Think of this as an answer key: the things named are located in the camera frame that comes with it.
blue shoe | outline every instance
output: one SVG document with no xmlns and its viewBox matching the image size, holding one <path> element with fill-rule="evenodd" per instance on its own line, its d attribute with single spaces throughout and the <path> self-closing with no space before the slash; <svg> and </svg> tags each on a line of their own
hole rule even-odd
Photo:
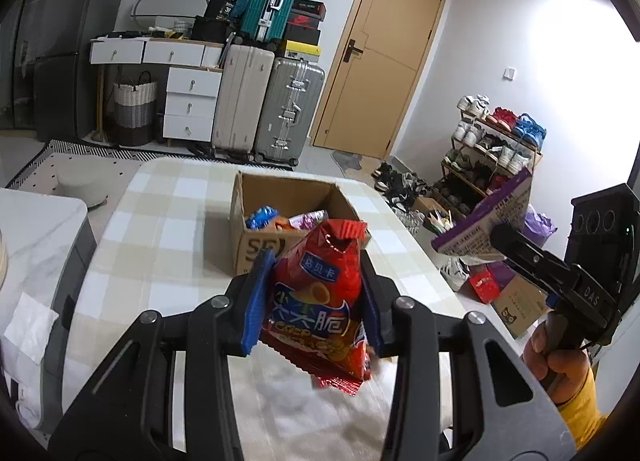
<svg viewBox="0 0 640 461">
<path fill-rule="evenodd" d="M 532 127 L 527 130 L 527 133 L 522 137 L 522 139 L 525 142 L 529 142 L 531 145 L 536 146 L 538 151 L 540 151 L 546 138 L 546 129 L 539 123 L 536 123 L 533 118 L 530 118 L 530 120 L 532 121 Z"/>
<path fill-rule="evenodd" d="M 537 124 L 535 123 L 535 121 L 533 121 L 533 118 L 531 118 L 526 113 L 523 113 L 518 117 L 516 126 L 511 130 L 511 133 L 519 138 L 522 138 L 525 134 L 529 133 L 529 131 L 533 129 L 534 125 Z"/>
</svg>

drawer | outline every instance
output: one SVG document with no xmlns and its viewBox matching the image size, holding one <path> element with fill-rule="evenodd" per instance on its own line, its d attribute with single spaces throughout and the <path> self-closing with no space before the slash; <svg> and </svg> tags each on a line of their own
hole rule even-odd
<svg viewBox="0 0 640 461">
<path fill-rule="evenodd" d="M 213 118 L 164 115 L 162 136 L 165 138 L 210 142 L 212 128 Z"/>
<path fill-rule="evenodd" d="M 150 40 L 146 44 L 142 62 L 198 67 L 202 62 L 203 51 L 204 46 L 201 44 Z"/>
<path fill-rule="evenodd" d="M 220 55 L 222 55 L 222 49 L 224 46 L 205 46 L 204 55 L 202 56 L 202 67 L 217 67 Z"/>
<path fill-rule="evenodd" d="M 168 115 L 213 118 L 216 99 L 206 96 L 167 93 L 164 112 Z"/>
<path fill-rule="evenodd" d="M 140 64 L 144 40 L 112 38 L 91 45 L 91 64 Z"/>
<path fill-rule="evenodd" d="M 169 70 L 166 91 L 215 98 L 218 96 L 221 78 L 222 73 L 216 71 L 172 67 Z"/>
</svg>

gray refrigerator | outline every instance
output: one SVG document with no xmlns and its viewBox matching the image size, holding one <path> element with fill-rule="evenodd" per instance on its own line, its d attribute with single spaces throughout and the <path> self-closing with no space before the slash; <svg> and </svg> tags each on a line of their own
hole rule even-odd
<svg viewBox="0 0 640 461">
<path fill-rule="evenodd" d="M 95 129 L 91 39 L 113 31 L 120 0 L 46 0 L 34 68 L 38 139 L 76 141 Z"/>
</svg>

yellow sleeve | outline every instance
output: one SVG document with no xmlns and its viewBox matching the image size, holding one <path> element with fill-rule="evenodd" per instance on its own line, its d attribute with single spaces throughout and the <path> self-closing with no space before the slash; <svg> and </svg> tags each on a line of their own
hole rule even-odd
<svg viewBox="0 0 640 461">
<path fill-rule="evenodd" d="M 606 417 L 600 414 L 596 404 L 596 383 L 589 369 L 580 392 L 558 407 L 580 450 L 600 429 Z"/>
</svg>

checkered tablecloth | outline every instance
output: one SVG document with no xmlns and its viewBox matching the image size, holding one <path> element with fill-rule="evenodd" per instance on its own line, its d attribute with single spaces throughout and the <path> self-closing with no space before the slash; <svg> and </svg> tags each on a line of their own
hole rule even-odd
<svg viewBox="0 0 640 461">
<path fill-rule="evenodd" d="M 228 215 L 238 170 L 336 183 L 372 240 L 380 275 L 433 312 L 462 317 L 453 292 L 372 188 L 355 180 L 257 167 L 162 158 L 140 168 L 113 214 L 84 279 L 69 335 L 63 409 L 133 320 L 146 309 L 191 311 L 224 293 L 233 276 Z M 450 371 L 441 364 L 444 425 L 450 424 Z M 246 359 L 229 358 L 239 434 L 247 461 L 380 459 L 396 364 L 373 365 L 355 397 L 313 390 L 309 376 L 258 343 Z M 174 446 L 184 449 L 184 356 L 174 390 Z"/>
</svg>

